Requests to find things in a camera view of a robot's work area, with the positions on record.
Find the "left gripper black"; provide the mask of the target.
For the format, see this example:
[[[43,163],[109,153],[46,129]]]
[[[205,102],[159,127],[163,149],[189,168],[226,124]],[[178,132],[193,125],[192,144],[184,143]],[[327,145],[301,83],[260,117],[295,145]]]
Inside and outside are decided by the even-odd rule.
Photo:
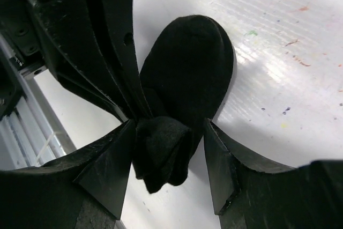
[[[133,39],[133,0],[1,0],[1,117],[25,95],[18,76],[48,69],[121,121],[150,118]]]

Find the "black sock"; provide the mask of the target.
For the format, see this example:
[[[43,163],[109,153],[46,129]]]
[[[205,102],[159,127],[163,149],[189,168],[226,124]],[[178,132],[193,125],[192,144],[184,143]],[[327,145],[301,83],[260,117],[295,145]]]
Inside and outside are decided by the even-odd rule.
[[[147,191],[181,185],[203,136],[229,88],[234,48],[214,19],[191,15],[158,36],[140,72],[152,117],[136,127],[133,167]]]

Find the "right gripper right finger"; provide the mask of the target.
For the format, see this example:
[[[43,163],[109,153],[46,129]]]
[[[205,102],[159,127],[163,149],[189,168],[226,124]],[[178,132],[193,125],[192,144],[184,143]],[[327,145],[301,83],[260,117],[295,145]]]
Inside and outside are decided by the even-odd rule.
[[[214,213],[222,228],[342,228],[342,161],[292,168],[204,123]]]

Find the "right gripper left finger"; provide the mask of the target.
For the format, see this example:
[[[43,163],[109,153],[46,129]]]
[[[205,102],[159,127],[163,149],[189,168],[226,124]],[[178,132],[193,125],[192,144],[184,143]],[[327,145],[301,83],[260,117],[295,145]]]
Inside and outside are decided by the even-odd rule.
[[[43,166],[1,171],[1,228],[114,228],[135,135],[129,120]]]

